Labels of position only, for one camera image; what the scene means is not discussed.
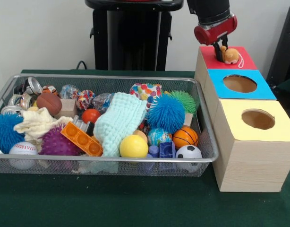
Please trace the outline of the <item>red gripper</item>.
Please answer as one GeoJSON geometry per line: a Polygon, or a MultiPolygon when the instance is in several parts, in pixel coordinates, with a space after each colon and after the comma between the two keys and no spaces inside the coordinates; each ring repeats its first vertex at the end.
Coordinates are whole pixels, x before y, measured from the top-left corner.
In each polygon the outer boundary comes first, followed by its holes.
{"type": "Polygon", "coordinates": [[[222,51],[218,41],[222,38],[222,45],[228,49],[227,35],[235,31],[237,24],[237,17],[230,15],[229,18],[216,24],[196,26],[194,34],[200,44],[213,45],[217,61],[222,62],[222,51]]]}

